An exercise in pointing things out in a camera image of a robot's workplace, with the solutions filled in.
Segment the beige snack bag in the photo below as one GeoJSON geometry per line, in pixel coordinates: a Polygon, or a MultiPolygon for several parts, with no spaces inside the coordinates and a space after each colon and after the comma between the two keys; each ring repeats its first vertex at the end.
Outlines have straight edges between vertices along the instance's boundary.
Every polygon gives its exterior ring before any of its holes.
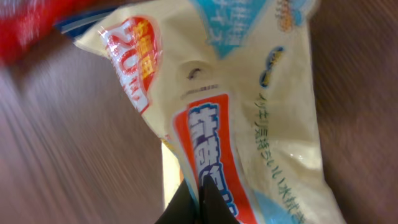
{"type": "Polygon", "coordinates": [[[309,20],[316,0],[161,0],[57,24],[113,64],[175,156],[188,196],[213,179],[238,223],[343,223],[323,175],[309,20]]]}

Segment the red candy bag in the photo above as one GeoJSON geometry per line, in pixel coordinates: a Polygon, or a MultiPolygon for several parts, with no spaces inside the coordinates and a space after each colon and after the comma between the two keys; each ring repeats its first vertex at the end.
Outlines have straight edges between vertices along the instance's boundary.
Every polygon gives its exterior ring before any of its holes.
{"type": "Polygon", "coordinates": [[[60,19],[95,0],[1,0],[1,65],[24,55],[60,19]]]}

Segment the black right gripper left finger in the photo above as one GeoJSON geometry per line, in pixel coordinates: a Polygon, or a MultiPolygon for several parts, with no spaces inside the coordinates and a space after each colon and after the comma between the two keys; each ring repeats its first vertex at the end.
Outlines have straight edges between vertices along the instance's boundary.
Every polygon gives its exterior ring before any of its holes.
{"type": "Polygon", "coordinates": [[[185,179],[155,224],[197,224],[197,210],[185,179]]]}

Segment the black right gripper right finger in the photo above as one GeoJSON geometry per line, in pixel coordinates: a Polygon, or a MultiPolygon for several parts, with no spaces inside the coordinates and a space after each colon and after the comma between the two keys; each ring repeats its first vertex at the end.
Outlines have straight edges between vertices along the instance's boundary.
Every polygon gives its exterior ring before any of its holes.
{"type": "Polygon", "coordinates": [[[200,187],[200,219],[202,224],[239,224],[223,200],[214,180],[206,175],[200,187]]]}

